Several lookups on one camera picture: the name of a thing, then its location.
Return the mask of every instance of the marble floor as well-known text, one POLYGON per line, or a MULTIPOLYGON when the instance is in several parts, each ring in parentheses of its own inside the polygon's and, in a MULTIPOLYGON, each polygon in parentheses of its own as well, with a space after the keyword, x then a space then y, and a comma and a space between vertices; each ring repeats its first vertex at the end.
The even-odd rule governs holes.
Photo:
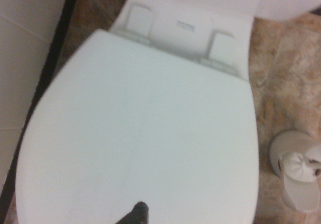
MULTIPOLYGON (((124 2, 78 0, 56 72, 95 29, 111 26, 124 2)), ((307 13, 285 22, 255 19, 249 73, 260 157, 254 223, 321 223, 321 209, 303 214, 285 206, 267 155, 273 136, 284 130, 306 131, 321 140, 321 17, 307 13)), ((15 199, 5 223, 18 223, 15 199)))

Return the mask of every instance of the white toilet brush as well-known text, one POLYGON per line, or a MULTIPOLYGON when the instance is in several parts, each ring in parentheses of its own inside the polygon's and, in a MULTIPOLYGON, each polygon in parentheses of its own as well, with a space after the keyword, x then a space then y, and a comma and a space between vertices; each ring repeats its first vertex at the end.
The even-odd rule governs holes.
POLYGON ((282 198, 294 210, 318 210, 321 142, 300 131, 278 135, 270 147, 270 161, 282 181, 282 198))

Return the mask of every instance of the toilet bowl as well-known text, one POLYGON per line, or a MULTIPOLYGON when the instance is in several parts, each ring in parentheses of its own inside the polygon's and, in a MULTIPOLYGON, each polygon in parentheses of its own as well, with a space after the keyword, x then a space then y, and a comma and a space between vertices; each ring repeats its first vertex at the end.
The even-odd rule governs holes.
POLYGON ((252 223, 252 21, 297 13, 295 0, 283 11, 275 1, 127 0, 110 32, 95 31, 70 58, 28 123, 19 223, 114 224, 139 201, 151 224, 252 223))

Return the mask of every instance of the white toilet lid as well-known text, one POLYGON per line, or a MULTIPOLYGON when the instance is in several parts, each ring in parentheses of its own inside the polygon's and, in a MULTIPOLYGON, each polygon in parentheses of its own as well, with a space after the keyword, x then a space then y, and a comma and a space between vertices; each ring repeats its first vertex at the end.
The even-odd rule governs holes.
POLYGON ((19 224, 251 223, 258 144, 250 84, 96 31, 39 102, 16 176, 19 224))

